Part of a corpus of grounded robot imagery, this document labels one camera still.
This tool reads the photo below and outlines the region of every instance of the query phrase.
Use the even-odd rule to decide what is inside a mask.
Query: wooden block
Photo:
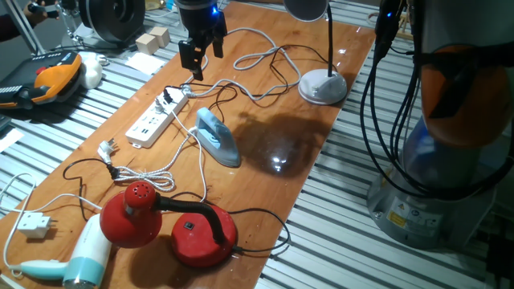
[[[164,48],[168,46],[169,43],[169,31],[168,28],[164,27],[154,27],[150,34],[155,36],[157,38],[157,41],[159,42],[159,47]]]
[[[136,40],[137,50],[147,55],[152,55],[159,49],[159,42],[153,35],[143,34]]]

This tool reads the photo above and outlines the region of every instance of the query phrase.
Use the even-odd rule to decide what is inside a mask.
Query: wooden tabletop
[[[302,44],[327,55],[328,25],[326,21],[299,22],[283,12],[232,2],[225,10],[229,30],[241,26],[253,27],[267,33],[277,45]],[[334,64],[351,87],[369,52],[374,33],[370,29],[334,23]],[[216,59],[212,48],[207,50],[209,65],[203,83],[213,84],[218,79],[234,79],[252,93],[263,93],[279,84],[269,68],[271,59],[249,71],[236,71],[234,61],[250,53],[270,49],[270,43],[249,31],[236,32],[225,38],[225,58]],[[325,68],[315,53],[300,47],[288,48],[288,54],[304,74],[312,69]],[[296,73],[279,56],[276,67],[288,82],[296,80]],[[151,149],[135,149],[124,134],[150,105],[165,85],[178,85],[190,73],[181,67],[178,55],[167,63],[145,86],[100,126],[68,159],[65,160],[34,191],[28,210],[39,208],[61,193],[77,193],[78,181],[65,181],[63,170],[71,162],[86,157],[98,157],[96,150],[102,140],[115,138],[119,150],[112,156],[114,165],[126,165],[135,170],[155,170],[165,166],[184,140],[185,132],[174,121],[158,138]],[[226,91],[222,98],[233,92]],[[187,128],[194,126],[196,111],[209,107],[215,96],[189,100],[178,117]],[[304,101],[297,88],[281,96],[269,96],[256,103],[239,93],[235,100],[222,104],[225,124],[232,131],[241,153],[240,168],[220,165],[209,154],[204,155],[208,199],[225,210],[259,207],[276,212],[285,219],[324,143],[342,104],[316,106]],[[213,113],[221,118],[219,110]],[[202,194],[202,180],[198,168],[198,146],[191,141],[170,169],[177,183],[171,196],[181,191]],[[84,177],[85,197],[104,205],[128,184],[113,184],[104,165],[86,162],[68,171],[69,176]],[[81,218],[78,201],[61,198],[46,212],[58,222],[45,240],[27,241],[19,232],[10,244],[8,261],[19,264],[31,259],[69,260],[85,222]],[[102,287],[107,288],[253,288],[267,260],[266,254],[233,255],[219,267],[195,270],[181,265],[170,249],[170,232],[179,214],[166,214],[160,236],[140,249],[120,249],[112,254]],[[16,214],[0,220],[0,248],[3,248]],[[268,214],[247,213],[234,216],[239,231],[238,245],[251,249],[270,247],[281,230],[281,225]],[[10,272],[2,264],[2,272]],[[26,288],[55,287],[59,282],[19,281]]]

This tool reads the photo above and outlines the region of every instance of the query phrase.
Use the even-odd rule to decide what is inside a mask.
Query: black button
[[[194,224],[186,222],[186,224],[184,224],[184,228],[186,228],[187,230],[192,230],[194,228]]]

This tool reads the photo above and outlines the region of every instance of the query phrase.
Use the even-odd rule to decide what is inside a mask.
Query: hair dryer handle
[[[66,273],[67,262],[57,260],[32,260],[19,265],[9,266],[9,269],[21,271],[24,275],[41,280],[60,280]]]
[[[219,217],[209,205],[197,201],[178,201],[169,197],[162,197],[156,193],[155,210],[169,210],[178,213],[197,213],[202,214],[209,222],[212,229],[212,237],[216,243],[225,242],[225,234],[223,233],[222,223]]]

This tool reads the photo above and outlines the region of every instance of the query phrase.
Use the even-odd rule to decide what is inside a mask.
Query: metal floor panel
[[[220,7],[224,8],[228,2],[220,0]],[[252,5],[284,10],[276,4]],[[365,21],[368,13],[377,11],[374,6],[343,0],[331,2],[331,6],[335,21],[356,26],[369,26]],[[146,16],[145,29],[169,28],[171,43],[155,54],[168,61],[177,54],[178,41],[187,36],[186,31],[179,28],[178,14],[155,10],[147,12]],[[412,49],[412,43],[397,39],[394,47],[405,51]],[[369,218],[366,192],[378,172],[362,140],[359,108],[372,55],[373,49],[287,220],[292,243],[287,250],[272,252],[257,289],[482,289],[483,281],[490,279],[485,271],[486,243],[472,240],[460,253],[415,250],[389,238]],[[111,64],[104,68],[103,81],[98,88],[78,91],[63,104],[19,113],[19,118],[11,125],[25,136],[0,154],[0,187],[22,172],[33,173],[41,182],[151,77],[126,66],[124,62],[129,56],[131,54],[124,53],[110,58]],[[379,65],[377,117],[386,141],[412,67],[410,57],[393,52]],[[409,128],[413,128],[420,117],[421,104],[417,100]],[[365,125],[379,163],[387,167],[389,162],[372,129],[369,103],[365,106]],[[16,206],[29,188],[27,183],[15,183],[2,204]],[[285,232],[281,232],[277,243],[285,237]]]

